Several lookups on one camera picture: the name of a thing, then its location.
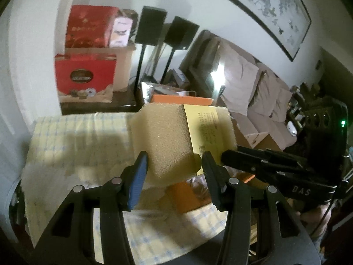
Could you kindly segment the yellow sponge with label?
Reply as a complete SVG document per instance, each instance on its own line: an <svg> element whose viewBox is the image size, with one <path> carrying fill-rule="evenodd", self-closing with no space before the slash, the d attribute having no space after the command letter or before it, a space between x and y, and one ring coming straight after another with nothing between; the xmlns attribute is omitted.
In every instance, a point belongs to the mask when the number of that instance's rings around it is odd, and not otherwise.
<svg viewBox="0 0 353 265"><path fill-rule="evenodd" d="M181 104L144 105L129 122L134 154L148 154L147 187L167 187L202 171L202 156L216 164L237 147L227 108Z"/></svg>

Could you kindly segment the orange cardboard box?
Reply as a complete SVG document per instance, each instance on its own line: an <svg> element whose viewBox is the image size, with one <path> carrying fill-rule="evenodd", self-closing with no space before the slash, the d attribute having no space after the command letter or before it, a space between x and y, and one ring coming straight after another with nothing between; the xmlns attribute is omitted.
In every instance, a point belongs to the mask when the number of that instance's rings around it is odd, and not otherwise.
<svg viewBox="0 0 353 265"><path fill-rule="evenodd" d="M221 153L234 150L237 145L249 147L235 119L227 108L212 106L213 99L196 96L154 95L155 104L179 104L185 111L188 132L197 163L204 152L211 152L214 160L220 162ZM199 169L196 176L169 187L177 212L180 214L198 209L211 203L208 186Z"/></svg>

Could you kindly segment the brown cardboard box by sofa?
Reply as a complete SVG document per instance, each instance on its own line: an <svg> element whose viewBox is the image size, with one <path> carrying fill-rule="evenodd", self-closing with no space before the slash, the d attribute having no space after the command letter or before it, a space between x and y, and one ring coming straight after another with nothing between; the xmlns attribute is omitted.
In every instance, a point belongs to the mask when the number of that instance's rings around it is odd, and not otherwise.
<svg viewBox="0 0 353 265"><path fill-rule="evenodd" d="M273 140L267 132L252 133L244 135L245 139L248 141L249 145L253 149L257 150L273 150L281 151L277 143Z"/></svg>

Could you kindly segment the yellow checkered bed sheet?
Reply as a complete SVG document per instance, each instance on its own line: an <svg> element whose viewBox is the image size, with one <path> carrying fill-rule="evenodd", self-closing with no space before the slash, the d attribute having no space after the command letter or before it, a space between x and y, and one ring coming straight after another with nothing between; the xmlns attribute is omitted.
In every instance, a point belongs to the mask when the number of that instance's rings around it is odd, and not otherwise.
<svg viewBox="0 0 353 265"><path fill-rule="evenodd" d="M92 187L105 184L134 161L130 119L129 113L40 118L36 122L26 164L84 168L91 170L97 182ZM38 243L66 196L24 197L33 244ZM187 254L218 236L225 228L226 218L226 213L217 211L211 204L178 214L162 188L143 192L138 206L124 214L136 264L160 264Z"/></svg>

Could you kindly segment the cluttered dark shelf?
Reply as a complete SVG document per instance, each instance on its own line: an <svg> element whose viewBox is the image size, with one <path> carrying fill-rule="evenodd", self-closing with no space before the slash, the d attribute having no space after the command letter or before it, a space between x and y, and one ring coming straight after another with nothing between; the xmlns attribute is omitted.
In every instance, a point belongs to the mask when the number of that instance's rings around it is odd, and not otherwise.
<svg viewBox="0 0 353 265"><path fill-rule="evenodd" d="M351 111L336 82L326 75L313 85L302 83L291 88L287 120L296 128L297 140L286 152L305 155L329 148L345 153L352 147L349 136Z"/></svg>

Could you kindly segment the beige sofa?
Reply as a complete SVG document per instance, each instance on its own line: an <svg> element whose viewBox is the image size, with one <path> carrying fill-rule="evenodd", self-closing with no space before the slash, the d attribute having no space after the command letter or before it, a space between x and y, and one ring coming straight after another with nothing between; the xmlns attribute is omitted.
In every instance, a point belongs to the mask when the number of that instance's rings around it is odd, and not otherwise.
<svg viewBox="0 0 353 265"><path fill-rule="evenodd" d="M295 144L285 123L292 97L287 84L268 66L236 44L208 30L200 32L189 48L180 70L190 82L190 90L210 98L212 72L224 63L224 92L220 106L229 109L244 136L264 133L284 150Z"/></svg>

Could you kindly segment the red chocolate gift box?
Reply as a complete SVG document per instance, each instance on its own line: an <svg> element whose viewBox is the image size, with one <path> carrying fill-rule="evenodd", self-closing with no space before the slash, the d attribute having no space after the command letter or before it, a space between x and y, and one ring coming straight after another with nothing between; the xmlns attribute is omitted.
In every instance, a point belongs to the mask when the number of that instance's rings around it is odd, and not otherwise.
<svg viewBox="0 0 353 265"><path fill-rule="evenodd" d="M60 103L111 103L116 55L57 55L54 59Z"/></svg>

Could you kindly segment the open box with clutter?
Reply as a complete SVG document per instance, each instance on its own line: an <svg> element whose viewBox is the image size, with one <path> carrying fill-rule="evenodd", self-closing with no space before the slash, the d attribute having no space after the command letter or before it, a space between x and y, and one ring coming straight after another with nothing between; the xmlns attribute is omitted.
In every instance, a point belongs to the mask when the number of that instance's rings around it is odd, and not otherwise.
<svg viewBox="0 0 353 265"><path fill-rule="evenodd" d="M169 85L147 82L141 83L140 92L143 104L150 103L154 95L196 96L196 92L193 90L189 91Z"/></svg>

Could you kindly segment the pink white small box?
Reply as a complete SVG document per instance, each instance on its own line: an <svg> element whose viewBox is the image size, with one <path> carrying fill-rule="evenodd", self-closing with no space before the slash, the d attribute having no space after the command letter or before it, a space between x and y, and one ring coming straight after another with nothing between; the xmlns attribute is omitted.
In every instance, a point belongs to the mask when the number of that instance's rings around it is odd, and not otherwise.
<svg viewBox="0 0 353 265"><path fill-rule="evenodd" d="M126 47L129 42L130 31L133 20L129 17L120 16L114 20L109 47Z"/></svg>

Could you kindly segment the right black speaker on stand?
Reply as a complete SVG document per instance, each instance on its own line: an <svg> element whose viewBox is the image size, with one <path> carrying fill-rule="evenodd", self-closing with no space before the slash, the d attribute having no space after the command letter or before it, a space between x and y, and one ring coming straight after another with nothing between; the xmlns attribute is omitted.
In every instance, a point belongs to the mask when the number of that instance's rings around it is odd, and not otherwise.
<svg viewBox="0 0 353 265"><path fill-rule="evenodd" d="M179 16L174 17L164 39L164 43L170 46L172 50L160 80L161 84L165 82L166 74L174 53L177 50L187 50L192 43L198 29L199 25Z"/></svg>

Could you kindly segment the black speaker on stand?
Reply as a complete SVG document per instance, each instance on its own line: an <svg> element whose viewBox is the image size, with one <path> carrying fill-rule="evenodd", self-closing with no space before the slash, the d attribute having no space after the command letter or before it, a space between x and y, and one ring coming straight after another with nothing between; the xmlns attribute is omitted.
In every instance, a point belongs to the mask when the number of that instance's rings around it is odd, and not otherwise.
<svg viewBox="0 0 353 265"><path fill-rule="evenodd" d="M142 62L144 59L145 49L148 45L158 45L163 25L167 16L167 11L161 8L144 6L138 24L138 30L135 43L142 45L139 56L136 78L133 87L133 95L136 97L138 92L139 79L141 75Z"/></svg>
<svg viewBox="0 0 353 265"><path fill-rule="evenodd" d="M179 16L174 17L164 39L164 43L170 46L172 50L160 80L161 84L165 82L166 74L174 53L177 50L187 50L192 43L198 29L199 25Z"/></svg>

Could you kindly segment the dark red gift box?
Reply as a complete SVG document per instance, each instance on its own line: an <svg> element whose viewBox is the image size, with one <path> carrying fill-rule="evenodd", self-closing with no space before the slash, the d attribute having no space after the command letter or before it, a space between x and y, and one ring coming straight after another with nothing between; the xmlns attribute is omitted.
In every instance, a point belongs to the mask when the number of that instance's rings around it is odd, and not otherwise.
<svg viewBox="0 0 353 265"><path fill-rule="evenodd" d="M68 19L66 48L105 48L118 17L119 8L74 5Z"/></svg>

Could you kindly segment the framed ink painting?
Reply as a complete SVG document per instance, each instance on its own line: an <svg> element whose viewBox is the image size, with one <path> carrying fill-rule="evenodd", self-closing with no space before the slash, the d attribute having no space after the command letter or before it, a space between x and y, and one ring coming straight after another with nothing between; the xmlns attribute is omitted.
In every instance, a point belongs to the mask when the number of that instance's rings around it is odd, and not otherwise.
<svg viewBox="0 0 353 265"><path fill-rule="evenodd" d="M229 0L254 19L294 61L312 20L303 0Z"/></svg>

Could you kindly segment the left black speaker on stand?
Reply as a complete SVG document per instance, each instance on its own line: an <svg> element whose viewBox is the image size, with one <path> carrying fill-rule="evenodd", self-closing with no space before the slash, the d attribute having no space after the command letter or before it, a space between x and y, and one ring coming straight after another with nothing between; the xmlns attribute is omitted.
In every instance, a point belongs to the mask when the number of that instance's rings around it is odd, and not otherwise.
<svg viewBox="0 0 353 265"><path fill-rule="evenodd" d="M138 92L139 79L141 75L142 62L144 59L145 49L148 45L158 45L163 25L167 16L167 11L161 8L144 6L138 24L138 30L135 43L142 45L139 56L136 78L133 87L133 95L136 97Z"/></svg>

